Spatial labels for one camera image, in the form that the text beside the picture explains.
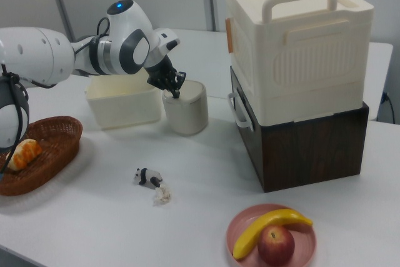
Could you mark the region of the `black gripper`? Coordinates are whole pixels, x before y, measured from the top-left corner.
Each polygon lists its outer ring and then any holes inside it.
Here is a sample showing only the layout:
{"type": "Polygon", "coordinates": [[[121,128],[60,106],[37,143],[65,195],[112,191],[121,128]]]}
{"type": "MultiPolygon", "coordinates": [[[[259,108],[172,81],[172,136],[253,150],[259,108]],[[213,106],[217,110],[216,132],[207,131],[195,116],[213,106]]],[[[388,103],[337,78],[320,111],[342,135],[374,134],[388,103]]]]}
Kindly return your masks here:
{"type": "Polygon", "coordinates": [[[148,73],[148,83],[160,90],[170,91],[172,97],[180,97],[180,88],[186,79],[185,72],[176,72],[168,56],[162,58],[155,66],[145,69],[148,73]]]}

